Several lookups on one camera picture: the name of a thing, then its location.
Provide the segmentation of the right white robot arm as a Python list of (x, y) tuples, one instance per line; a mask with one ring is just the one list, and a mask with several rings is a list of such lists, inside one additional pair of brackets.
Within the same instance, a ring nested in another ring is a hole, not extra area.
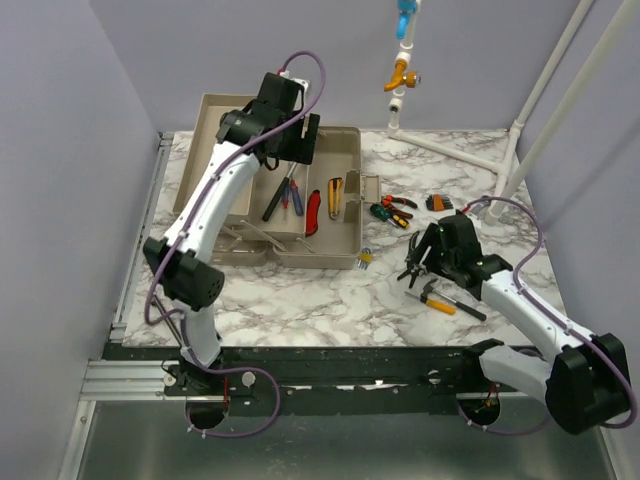
[(484, 254), (469, 217), (456, 213), (430, 224), (408, 259), (503, 315), (539, 352), (529, 356), (494, 339), (467, 348), (459, 370), (467, 389), (512, 387), (544, 404), (573, 435), (612, 427), (621, 414), (635, 420), (638, 405), (623, 343), (570, 320), (521, 281), (505, 259)]

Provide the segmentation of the blue handled screwdriver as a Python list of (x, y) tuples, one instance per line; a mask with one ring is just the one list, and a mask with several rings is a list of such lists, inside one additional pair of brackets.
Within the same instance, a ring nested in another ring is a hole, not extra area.
[(299, 194), (298, 186), (294, 180), (290, 181), (289, 186), (290, 186), (291, 196), (294, 204), (294, 211), (297, 216), (302, 217), (304, 215), (304, 205)]

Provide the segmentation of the yellow hex key set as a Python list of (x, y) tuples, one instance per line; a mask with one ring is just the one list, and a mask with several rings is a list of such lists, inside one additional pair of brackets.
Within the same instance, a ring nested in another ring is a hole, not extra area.
[(363, 248), (359, 254), (357, 267), (359, 269), (367, 270), (373, 260), (373, 252), (369, 248)]

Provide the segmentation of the small red screwdriver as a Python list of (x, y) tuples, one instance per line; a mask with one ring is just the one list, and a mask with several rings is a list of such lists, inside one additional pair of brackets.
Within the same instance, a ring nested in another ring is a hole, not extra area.
[(281, 196), (281, 204), (283, 209), (282, 221), (284, 224), (288, 222), (289, 203), (290, 203), (290, 185), (286, 184)]

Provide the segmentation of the red folding knife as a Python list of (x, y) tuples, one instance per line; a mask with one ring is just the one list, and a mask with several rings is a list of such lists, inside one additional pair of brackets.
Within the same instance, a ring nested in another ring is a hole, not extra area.
[(319, 210), (321, 205), (321, 194), (318, 189), (314, 189), (309, 195), (306, 208), (305, 236), (311, 237), (316, 234), (319, 228)]

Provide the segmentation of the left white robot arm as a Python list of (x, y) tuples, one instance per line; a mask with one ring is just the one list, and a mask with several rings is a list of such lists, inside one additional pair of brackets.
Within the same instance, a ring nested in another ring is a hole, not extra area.
[(187, 382), (201, 395), (222, 380), (212, 364), (221, 352), (213, 304), (225, 275), (211, 266), (215, 241), (242, 190), (268, 159), (308, 165), (319, 117), (311, 113), (309, 83), (286, 73), (264, 76), (257, 96), (242, 109), (222, 114), (206, 169), (184, 209), (161, 239), (143, 246), (154, 277), (185, 329), (182, 354), (193, 363)]

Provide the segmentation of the yellow utility knife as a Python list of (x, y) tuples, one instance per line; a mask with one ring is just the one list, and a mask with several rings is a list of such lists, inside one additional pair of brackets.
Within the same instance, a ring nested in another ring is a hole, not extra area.
[(331, 178), (328, 182), (328, 213), (331, 220), (337, 220), (341, 207), (342, 177)]

